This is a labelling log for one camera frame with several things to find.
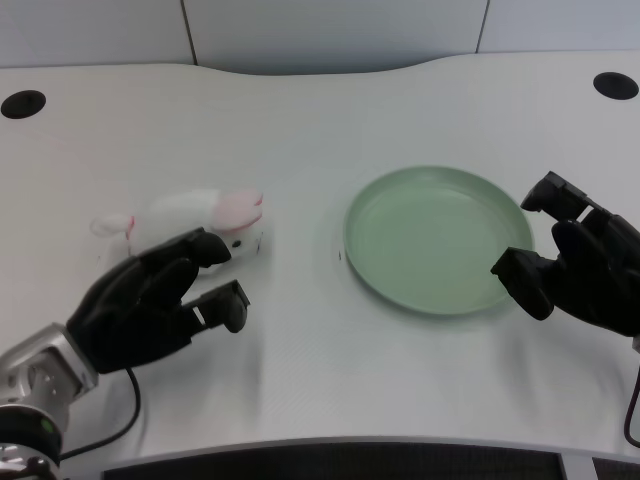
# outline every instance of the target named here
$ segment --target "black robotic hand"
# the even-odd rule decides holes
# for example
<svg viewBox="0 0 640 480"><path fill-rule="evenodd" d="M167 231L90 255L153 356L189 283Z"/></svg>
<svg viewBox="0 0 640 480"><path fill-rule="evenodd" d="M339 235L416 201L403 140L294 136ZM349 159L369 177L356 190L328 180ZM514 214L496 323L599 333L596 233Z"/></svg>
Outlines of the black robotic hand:
<svg viewBox="0 0 640 480"><path fill-rule="evenodd" d="M166 357L207 328L239 332L249 301L237 281L181 304L200 267L230 258L224 242L204 229L128 258L91 287L67 330L98 373Z"/></svg>
<svg viewBox="0 0 640 480"><path fill-rule="evenodd" d="M640 335L640 233L553 172L521 207L558 220L552 235L556 260L509 248L491 272L532 317L544 320L554 305L580 320L621 335ZM582 222L578 217L592 210Z"/></svg>

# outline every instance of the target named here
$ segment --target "plush toy ear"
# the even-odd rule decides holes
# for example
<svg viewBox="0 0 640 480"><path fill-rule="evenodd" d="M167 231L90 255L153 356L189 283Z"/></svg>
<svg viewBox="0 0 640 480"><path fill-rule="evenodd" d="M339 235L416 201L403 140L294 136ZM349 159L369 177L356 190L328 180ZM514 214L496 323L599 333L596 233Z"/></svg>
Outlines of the plush toy ear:
<svg viewBox="0 0 640 480"><path fill-rule="evenodd" d="M214 230L230 232L250 227L262 218L262 193L240 190L222 196L213 209Z"/></svg>

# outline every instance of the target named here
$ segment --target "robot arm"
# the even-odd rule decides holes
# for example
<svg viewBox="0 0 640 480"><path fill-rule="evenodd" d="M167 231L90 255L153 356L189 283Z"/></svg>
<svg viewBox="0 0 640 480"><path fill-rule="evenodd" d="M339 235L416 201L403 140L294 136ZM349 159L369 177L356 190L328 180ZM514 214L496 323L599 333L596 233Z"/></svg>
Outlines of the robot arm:
<svg viewBox="0 0 640 480"><path fill-rule="evenodd" d="M98 374L153 362L224 324L239 332L249 301L238 282L182 305L200 267L231 258L198 229L116 266L66 326L53 324L0 357L0 479L59 478L69 406Z"/></svg>
<svg viewBox="0 0 640 480"><path fill-rule="evenodd" d="M592 325L634 337L640 352L640 233L553 172L529 192L521 207L558 221L551 233L555 260L508 248L491 272L532 317L554 306ZM591 211L582 221L578 217Z"/></svg>

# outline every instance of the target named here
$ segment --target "white tabletop surface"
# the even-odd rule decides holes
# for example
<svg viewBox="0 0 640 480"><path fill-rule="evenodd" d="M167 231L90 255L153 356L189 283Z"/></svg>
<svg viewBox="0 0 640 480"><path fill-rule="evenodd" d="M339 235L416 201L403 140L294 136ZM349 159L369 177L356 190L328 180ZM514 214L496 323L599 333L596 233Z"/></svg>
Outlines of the white tabletop surface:
<svg viewBox="0 0 640 480"><path fill-rule="evenodd" d="M462 318L388 304L351 273L350 200L405 166L466 169L521 200L549 170L640 225L640 97L595 75L640 80L640 52L473 55L357 75L257 77L149 65L0 71L0 99L35 89L45 108L0 117L0 349L63 323L104 269L88 225L195 187L265 193L260 253L231 278L252 305L238 335L199 335L137 369L141 421L65 473L310 437L402 437L639 457L622 420L640 357L631 340L515 303ZM528 215L555 255L552 220ZM67 447L132 410L126 375L72 409Z"/></svg>

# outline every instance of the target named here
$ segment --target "gray wall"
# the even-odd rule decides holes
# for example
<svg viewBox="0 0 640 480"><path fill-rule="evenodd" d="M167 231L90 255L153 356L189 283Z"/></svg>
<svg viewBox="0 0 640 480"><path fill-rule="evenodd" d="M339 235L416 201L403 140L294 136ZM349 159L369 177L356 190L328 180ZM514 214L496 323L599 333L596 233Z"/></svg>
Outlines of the gray wall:
<svg viewBox="0 0 640 480"><path fill-rule="evenodd" d="M184 7L198 63L246 73L384 70L478 47L640 48L640 0L491 0L488 10L487 0L184 0ZM180 0L0 0L0 67L193 58Z"/></svg>

